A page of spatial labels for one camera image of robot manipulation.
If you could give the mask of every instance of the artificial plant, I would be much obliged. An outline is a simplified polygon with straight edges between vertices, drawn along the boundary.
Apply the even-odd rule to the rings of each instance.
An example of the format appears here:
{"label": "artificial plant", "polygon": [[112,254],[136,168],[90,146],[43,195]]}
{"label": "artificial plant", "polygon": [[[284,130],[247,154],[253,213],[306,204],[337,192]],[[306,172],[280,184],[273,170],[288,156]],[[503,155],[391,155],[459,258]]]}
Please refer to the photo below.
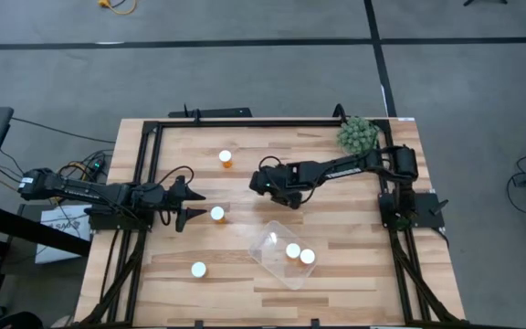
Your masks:
{"label": "artificial plant", "polygon": [[348,154],[361,154],[376,147],[378,133],[368,120],[351,117],[338,132],[338,145]]}

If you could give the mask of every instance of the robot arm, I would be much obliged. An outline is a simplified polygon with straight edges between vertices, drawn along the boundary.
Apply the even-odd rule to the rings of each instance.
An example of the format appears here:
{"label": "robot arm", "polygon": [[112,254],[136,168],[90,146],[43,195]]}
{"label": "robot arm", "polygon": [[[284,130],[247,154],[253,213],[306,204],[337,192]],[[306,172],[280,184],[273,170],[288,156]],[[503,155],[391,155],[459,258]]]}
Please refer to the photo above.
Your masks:
{"label": "robot arm", "polygon": [[[393,159],[393,170],[382,165],[383,154],[389,154]],[[415,210],[412,183],[418,178],[416,152],[406,146],[372,150],[324,163],[304,161],[275,167],[265,165],[253,173],[249,188],[260,195],[270,193],[272,201],[297,209],[307,201],[301,200],[302,191],[313,190],[331,179],[360,173],[375,173],[398,183],[399,206],[407,212]]]}
{"label": "robot arm", "polygon": [[25,200],[42,200],[61,196],[71,200],[91,203],[100,207],[88,209],[90,215],[107,213],[136,218],[136,214],[153,211],[176,212],[176,231],[182,232],[185,222],[205,213],[205,210],[182,209],[185,200],[205,200],[193,192],[182,175],[165,191],[154,183],[142,185],[97,184],[66,178],[50,169],[33,169],[24,174],[18,192]]}

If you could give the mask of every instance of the wooden tabletop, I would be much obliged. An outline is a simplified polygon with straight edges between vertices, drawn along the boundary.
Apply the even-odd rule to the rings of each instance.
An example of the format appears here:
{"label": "wooden tabletop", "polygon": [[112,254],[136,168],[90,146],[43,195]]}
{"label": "wooden tabletop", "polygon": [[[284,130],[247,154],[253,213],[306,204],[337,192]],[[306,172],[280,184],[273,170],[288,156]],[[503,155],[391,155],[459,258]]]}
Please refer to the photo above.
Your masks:
{"label": "wooden tabletop", "polygon": [[[132,180],[142,122],[121,122],[110,182]],[[415,190],[430,189],[416,122],[391,119],[391,127],[395,144],[416,150],[419,179]],[[297,210],[272,203],[248,188],[253,171],[266,155],[275,155],[283,163],[345,156],[336,145],[337,132],[334,127],[165,129],[157,177],[179,165],[191,166],[195,179],[190,187],[207,200],[185,205],[221,206],[226,224],[215,224],[203,215],[177,233],[174,225],[164,227],[155,220],[145,245],[134,325],[194,325],[195,320],[204,320],[205,325],[310,325],[312,318],[325,325],[401,324],[391,247],[377,206],[380,187],[376,175],[329,181]],[[152,139],[148,145],[146,164]],[[230,169],[223,168],[217,158],[224,149],[233,153]],[[189,176],[183,171],[179,174]],[[172,179],[164,184],[170,185]],[[285,225],[316,252],[317,267],[297,291],[286,287],[247,252],[270,220]],[[414,232],[424,279],[448,310],[463,318],[446,242],[431,229]],[[102,231],[92,241],[77,320],[99,300],[112,236],[113,231]],[[135,240],[131,239],[130,251]],[[115,246],[109,282],[119,241]],[[203,279],[193,278],[190,272],[196,261],[208,268]],[[407,281],[414,317],[419,318],[415,287]],[[125,314],[129,283],[123,287],[118,320]]]}

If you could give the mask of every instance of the gray carpet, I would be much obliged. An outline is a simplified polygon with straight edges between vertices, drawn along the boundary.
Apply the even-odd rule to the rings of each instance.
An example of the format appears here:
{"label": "gray carpet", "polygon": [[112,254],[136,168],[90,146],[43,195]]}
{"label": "gray carpet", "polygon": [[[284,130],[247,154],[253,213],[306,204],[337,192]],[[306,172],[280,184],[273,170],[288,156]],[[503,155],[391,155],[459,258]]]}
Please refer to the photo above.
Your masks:
{"label": "gray carpet", "polygon": [[[374,7],[382,37],[526,37],[521,0]],[[363,2],[353,0],[146,0],[125,17],[94,1],[0,0],[0,43],[369,36]],[[526,327],[526,216],[505,197],[526,154],[526,44],[385,46],[384,55],[397,112],[416,117],[434,187],[450,200],[444,214],[467,317]],[[337,102],[353,115],[384,116],[371,46],[0,51],[0,106],[105,139],[121,118],[165,117],[184,103],[248,106],[264,117],[330,115]],[[24,168],[58,168],[101,148],[21,122],[4,145]],[[526,208],[526,189],[513,197]],[[19,202],[0,186],[0,207],[16,211]],[[38,289],[42,280],[8,280],[1,302],[47,324],[71,313],[80,277]]]}

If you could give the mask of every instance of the clear plastic container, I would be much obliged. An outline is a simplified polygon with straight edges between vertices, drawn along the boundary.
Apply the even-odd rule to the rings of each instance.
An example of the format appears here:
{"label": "clear plastic container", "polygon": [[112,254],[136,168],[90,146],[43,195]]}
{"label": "clear plastic container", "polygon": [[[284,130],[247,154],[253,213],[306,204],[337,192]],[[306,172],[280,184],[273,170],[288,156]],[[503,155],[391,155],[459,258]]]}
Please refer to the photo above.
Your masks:
{"label": "clear plastic container", "polygon": [[292,290],[301,288],[316,267],[318,257],[309,265],[300,259],[292,260],[286,254],[286,247],[297,243],[301,249],[310,249],[307,243],[298,238],[288,228],[277,221],[270,221],[248,250],[248,254],[263,265],[267,271],[283,281]]}

